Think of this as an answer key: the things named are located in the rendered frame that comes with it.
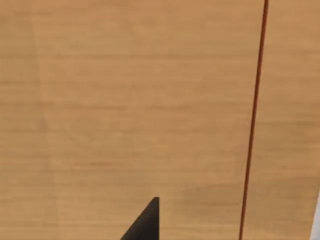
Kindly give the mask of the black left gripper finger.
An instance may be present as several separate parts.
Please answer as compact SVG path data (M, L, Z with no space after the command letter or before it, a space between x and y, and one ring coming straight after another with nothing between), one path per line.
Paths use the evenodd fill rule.
M120 240L160 240L160 198L154 197Z

